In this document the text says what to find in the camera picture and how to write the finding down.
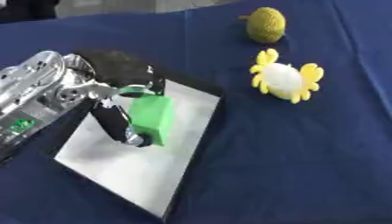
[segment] plush toy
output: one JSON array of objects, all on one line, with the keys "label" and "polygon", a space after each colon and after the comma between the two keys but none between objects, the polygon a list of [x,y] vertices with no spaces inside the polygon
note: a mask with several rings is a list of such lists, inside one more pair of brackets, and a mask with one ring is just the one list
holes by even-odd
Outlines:
[{"label": "plush toy", "polygon": [[278,10],[262,7],[240,19],[247,20],[247,33],[257,42],[274,43],[284,35],[286,20]]},{"label": "plush toy", "polygon": [[305,64],[298,71],[291,65],[276,63],[279,54],[274,49],[261,51],[257,55],[257,64],[250,68],[255,74],[252,87],[260,88],[263,94],[298,103],[308,101],[312,91],[319,90],[317,83],[324,75],[324,69],[316,64]]}]

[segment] green cube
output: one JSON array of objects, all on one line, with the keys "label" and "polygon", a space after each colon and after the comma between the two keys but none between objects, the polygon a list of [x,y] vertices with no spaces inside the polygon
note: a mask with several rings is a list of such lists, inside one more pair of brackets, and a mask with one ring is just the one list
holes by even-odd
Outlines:
[{"label": "green cube", "polygon": [[152,142],[165,146],[174,120],[172,99],[161,95],[136,98],[129,108],[136,133],[152,136]]}]

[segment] white board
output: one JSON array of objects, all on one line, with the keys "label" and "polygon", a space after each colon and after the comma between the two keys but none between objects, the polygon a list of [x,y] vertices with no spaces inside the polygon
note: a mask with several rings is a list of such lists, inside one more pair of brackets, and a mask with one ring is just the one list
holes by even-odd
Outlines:
[{"label": "white board", "polygon": [[[57,155],[57,161],[157,216],[169,206],[219,97],[168,81],[174,123],[165,147],[116,143],[89,115]],[[119,102],[127,109],[128,98]]]}]

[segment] green label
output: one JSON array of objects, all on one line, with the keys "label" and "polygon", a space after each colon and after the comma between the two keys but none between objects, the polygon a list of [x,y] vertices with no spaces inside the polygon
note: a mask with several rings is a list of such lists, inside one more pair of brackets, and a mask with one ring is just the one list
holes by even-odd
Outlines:
[{"label": "green label", "polygon": [[16,132],[18,134],[23,133],[32,126],[34,126],[34,121],[33,120],[27,120],[27,119],[17,119],[12,126],[10,126],[10,131]]}]

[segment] yellow petal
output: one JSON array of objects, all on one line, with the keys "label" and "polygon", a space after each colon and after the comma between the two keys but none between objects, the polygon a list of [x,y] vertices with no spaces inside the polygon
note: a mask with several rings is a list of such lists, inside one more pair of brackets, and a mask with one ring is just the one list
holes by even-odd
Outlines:
[{"label": "yellow petal", "polygon": [[277,52],[277,50],[272,48],[267,50],[267,59],[266,59],[267,64],[275,63],[278,58],[279,58],[279,53]]},{"label": "yellow petal", "polygon": [[299,95],[299,94],[294,94],[294,95],[291,97],[291,103],[296,104],[296,103],[299,102],[300,99],[301,99],[301,98],[300,98],[300,95]]},{"label": "yellow petal", "polygon": [[316,71],[314,71],[314,77],[313,81],[317,82],[320,81],[324,76],[324,69],[322,67],[316,68]]},{"label": "yellow petal", "polygon": [[308,74],[308,73],[312,73],[315,69],[317,68],[317,64],[314,63],[309,63],[309,64],[305,64],[301,67],[301,74]]},{"label": "yellow petal", "polygon": [[265,83],[265,82],[263,82],[262,81],[262,83],[260,83],[260,91],[262,92],[262,94],[267,94],[268,93],[268,85],[267,85],[267,83]]},{"label": "yellow petal", "polygon": [[252,79],[252,87],[257,88],[262,81],[262,76],[260,74],[255,75]]},{"label": "yellow petal", "polygon": [[309,89],[310,89],[310,90],[313,90],[313,91],[319,91],[320,86],[319,86],[319,84],[317,84],[317,83],[312,83],[312,84],[309,86]]},{"label": "yellow petal", "polygon": [[311,92],[308,90],[303,91],[301,94],[301,98],[303,101],[309,101],[309,99],[311,99]]},{"label": "yellow petal", "polygon": [[249,71],[250,71],[251,74],[260,73],[261,70],[262,70],[261,67],[258,66],[258,65],[252,66],[252,67],[249,69]]},{"label": "yellow petal", "polygon": [[257,59],[256,59],[257,65],[259,65],[259,66],[265,65],[266,64],[266,58],[265,57],[266,57],[265,56],[265,51],[259,52],[259,54],[257,55]]}]

